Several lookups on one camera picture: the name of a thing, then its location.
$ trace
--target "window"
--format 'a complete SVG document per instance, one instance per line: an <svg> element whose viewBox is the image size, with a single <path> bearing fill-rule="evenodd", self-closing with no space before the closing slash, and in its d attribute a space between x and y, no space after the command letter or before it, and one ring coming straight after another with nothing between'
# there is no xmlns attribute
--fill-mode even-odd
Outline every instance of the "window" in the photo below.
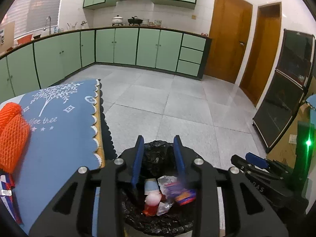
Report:
<svg viewBox="0 0 316 237"><path fill-rule="evenodd" d="M48 16L57 26L59 5L60 0L15 0L1 25L15 21L14 38L44 28Z"/></svg>

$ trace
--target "cooking pot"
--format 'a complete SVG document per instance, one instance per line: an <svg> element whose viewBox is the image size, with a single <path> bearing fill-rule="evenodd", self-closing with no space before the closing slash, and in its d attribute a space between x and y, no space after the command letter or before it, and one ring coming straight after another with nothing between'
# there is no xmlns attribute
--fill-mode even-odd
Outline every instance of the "cooking pot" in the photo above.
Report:
<svg viewBox="0 0 316 237"><path fill-rule="evenodd" d="M114 25L120 25L120 26L123 26L123 18L120 17L120 16L116 16L112 19L112 26Z"/></svg>
<svg viewBox="0 0 316 237"><path fill-rule="evenodd" d="M137 16L132 17L131 19L128 19L127 21L128 21L128 23L130 25L134 25L135 24L135 25L139 25L139 26L143 22L143 20L139 19Z"/></svg>

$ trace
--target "black garbage bag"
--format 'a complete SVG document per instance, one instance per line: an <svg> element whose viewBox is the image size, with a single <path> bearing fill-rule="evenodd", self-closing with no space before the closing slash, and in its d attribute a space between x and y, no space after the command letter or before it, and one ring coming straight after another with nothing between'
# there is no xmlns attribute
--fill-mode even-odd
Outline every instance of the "black garbage bag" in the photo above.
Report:
<svg viewBox="0 0 316 237"><path fill-rule="evenodd" d="M122 208L125 223L148 235L174 237L193 229L195 201L179 206L174 204L161 216L145 216L144 180L164 175L177 175L173 144L153 141L145 144L137 193L122 191Z"/></svg>

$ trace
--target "metal screw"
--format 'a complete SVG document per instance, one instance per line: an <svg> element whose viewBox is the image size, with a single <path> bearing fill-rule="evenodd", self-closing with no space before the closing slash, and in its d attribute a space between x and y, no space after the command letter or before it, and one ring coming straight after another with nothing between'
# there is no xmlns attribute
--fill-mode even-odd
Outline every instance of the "metal screw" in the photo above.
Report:
<svg viewBox="0 0 316 237"><path fill-rule="evenodd" d="M87 172L87 168L85 166L82 166L78 169L79 174L85 174Z"/></svg>
<svg viewBox="0 0 316 237"><path fill-rule="evenodd" d="M121 158L118 158L118 159L116 159L116 160L114 161L114 164L115 164L115 165L122 165L123 163L124 163L124 160L121 159Z"/></svg>
<svg viewBox="0 0 316 237"><path fill-rule="evenodd" d="M233 174L238 174L239 173L239 169L235 166L230 168L230 172L232 172Z"/></svg>
<svg viewBox="0 0 316 237"><path fill-rule="evenodd" d="M204 160L202 160L202 159L195 159L194 160L194 164L196 164L196 165L202 165L204 163Z"/></svg>

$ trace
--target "drawer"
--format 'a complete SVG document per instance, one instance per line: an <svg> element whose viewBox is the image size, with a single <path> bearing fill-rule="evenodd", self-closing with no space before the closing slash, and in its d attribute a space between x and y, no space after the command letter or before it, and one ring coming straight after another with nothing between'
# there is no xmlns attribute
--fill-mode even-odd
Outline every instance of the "drawer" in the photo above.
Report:
<svg viewBox="0 0 316 237"><path fill-rule="evenodd" d="M204 51L205 41L205 38L184 34L182 46Z"/></svg>
<svg viewBox="0 0 316 237"><path fill-rule="evenodd" d="M199 68L200 64L179 60L177 72L188 74L191 76L197 76Z"/></svg>
<svg viewBox="0 0 316 237"><path fill-rule="evenodd" d="M180 59L194 63L201 63L203 52L181 47Z"/></svg>

